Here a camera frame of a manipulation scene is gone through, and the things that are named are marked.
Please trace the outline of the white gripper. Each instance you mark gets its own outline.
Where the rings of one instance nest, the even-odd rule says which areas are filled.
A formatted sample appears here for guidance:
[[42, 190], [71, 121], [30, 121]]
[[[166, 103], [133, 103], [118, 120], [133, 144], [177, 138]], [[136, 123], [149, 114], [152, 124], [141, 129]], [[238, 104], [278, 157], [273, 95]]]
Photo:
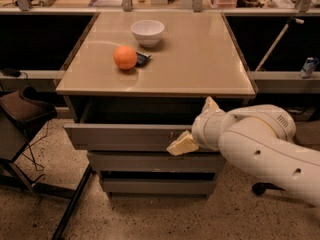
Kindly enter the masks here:
[[168, 147], [167, 151], [173, 156], [180, 156], [197, 151], [199, 146], [204, 149], [218, 151], [221, 134], [234, 123], [234, 117], [220, 109], [212, 97], [207, 97], [190, 131], [184, 131]]

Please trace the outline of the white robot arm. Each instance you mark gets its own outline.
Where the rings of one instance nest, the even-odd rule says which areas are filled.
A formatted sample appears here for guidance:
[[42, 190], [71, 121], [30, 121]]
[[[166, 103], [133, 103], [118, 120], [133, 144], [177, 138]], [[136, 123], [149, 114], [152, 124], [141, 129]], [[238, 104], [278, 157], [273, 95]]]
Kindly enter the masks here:
[[296, 124], [275, 105], [223, 111], [210, 97], [192, 128], [167, 151], [218, 151], [233, 166], [314, 205], [320, 205], [320, 152], [294, 143]]

